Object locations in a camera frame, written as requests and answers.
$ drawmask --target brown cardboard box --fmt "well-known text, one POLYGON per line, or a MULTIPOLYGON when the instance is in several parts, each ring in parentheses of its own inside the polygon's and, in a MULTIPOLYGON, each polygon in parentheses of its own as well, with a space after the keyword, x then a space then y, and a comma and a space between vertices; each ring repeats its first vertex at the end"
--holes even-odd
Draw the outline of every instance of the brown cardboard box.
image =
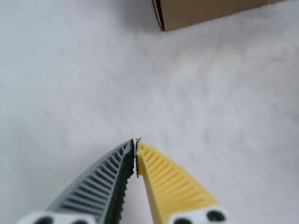
POLYGON ((283 0, 152 1, 161 30, 173 30, 283 0))

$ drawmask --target screw hole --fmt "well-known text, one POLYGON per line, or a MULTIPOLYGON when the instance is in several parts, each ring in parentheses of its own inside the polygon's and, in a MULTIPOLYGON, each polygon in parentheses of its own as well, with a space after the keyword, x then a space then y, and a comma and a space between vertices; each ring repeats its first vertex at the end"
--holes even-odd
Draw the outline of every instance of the screw hole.
POLYGON ((179 218, 174 222, 174 224, 192 224, 192 222, 185 218, 179 218))
POLYGON ((50 216, 41 217, 34 224, 53 224, 53 218, 50 216))
POLYGON ((72 224, 88 224, 88 222, 86 222, 85 220, 77 220, 72 224))
POLYGON ((209 211, 206 216, 211 222, 222 222, 225 220, 225 216, 219 211, 209 211))

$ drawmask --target white fabric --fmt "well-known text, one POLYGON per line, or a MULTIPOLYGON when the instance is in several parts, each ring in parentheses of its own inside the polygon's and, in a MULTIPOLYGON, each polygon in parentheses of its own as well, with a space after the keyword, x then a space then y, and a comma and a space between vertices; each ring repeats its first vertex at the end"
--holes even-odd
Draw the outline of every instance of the white fabric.
MULTIPOLYGON (((299 219, 299 1, 160 32, 150 0, 1 0, 0 211, 143 137, 241 224, 299 219)), ((142 179, 122 224, 152 223, 142 179)))

